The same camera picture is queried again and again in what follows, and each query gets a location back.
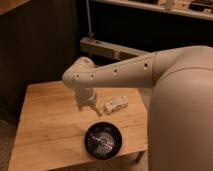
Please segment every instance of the wooden table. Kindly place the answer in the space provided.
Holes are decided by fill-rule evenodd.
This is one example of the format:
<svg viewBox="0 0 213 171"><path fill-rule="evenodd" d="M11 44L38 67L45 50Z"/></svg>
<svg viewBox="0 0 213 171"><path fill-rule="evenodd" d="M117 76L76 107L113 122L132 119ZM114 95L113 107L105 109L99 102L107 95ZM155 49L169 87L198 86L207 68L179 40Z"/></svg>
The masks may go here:
<svg viewBox="0 0 213 171"><path fill-rule="evenodd" d="M90 107L80 111L74 92L60 81L30 85L9 170L50 170L94 161L85 150L84 135L99 121L111 122L120 129L123 144L117 156L147 150L147 114L139 91L130 88L96 91L99 109L122 95L129 98L129 106L100 116Z"/></svg>

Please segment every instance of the floor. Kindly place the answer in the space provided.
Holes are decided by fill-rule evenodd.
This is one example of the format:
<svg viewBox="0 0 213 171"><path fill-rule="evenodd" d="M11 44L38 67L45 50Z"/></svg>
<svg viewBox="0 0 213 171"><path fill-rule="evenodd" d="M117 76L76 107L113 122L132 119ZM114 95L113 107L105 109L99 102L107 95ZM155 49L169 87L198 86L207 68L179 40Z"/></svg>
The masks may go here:
<svg viewBox="0 0 213 171"><path fill-rule="evenodd" d="M0 171L7 171L16 127L0 120ZM54 171L148 171L147 153L139 164L135 163L137 154L130 154L108 161L56 169Z"/></svg>

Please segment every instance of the screw hole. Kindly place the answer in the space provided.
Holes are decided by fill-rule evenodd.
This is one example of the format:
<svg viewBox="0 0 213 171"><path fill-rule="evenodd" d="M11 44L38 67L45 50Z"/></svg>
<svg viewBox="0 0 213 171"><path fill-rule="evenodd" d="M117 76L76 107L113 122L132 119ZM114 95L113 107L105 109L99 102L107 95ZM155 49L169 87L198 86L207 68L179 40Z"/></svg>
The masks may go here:
<svg viewBox="0 0 213 171"><path fill-rule="evenodd" d="M114 69L113 75L116 75L117 72L118 72L117 69Z"/></svg>
<svg viewBox="0 0 213 171"><path fill-rule="evenodd" d="M147 68L148 68L148 64L145 63L145 64L144 64L144 69L147 70Z"/></svg>

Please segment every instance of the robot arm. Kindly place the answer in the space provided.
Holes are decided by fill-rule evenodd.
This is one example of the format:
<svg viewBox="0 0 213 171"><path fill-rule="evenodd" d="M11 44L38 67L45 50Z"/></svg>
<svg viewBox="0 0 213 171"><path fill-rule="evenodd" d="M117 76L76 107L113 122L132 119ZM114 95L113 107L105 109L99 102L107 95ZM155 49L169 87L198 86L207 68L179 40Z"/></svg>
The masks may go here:
<svg viewBox="0 0 213 171"><path fill-rule="evenodd" d="M63 75L63 82L75 90L79 105L95 103L93 87L153 87L180 58L194 57L203 50L192 46L150 53L95 68L86 57L79 58Z"/></svg>

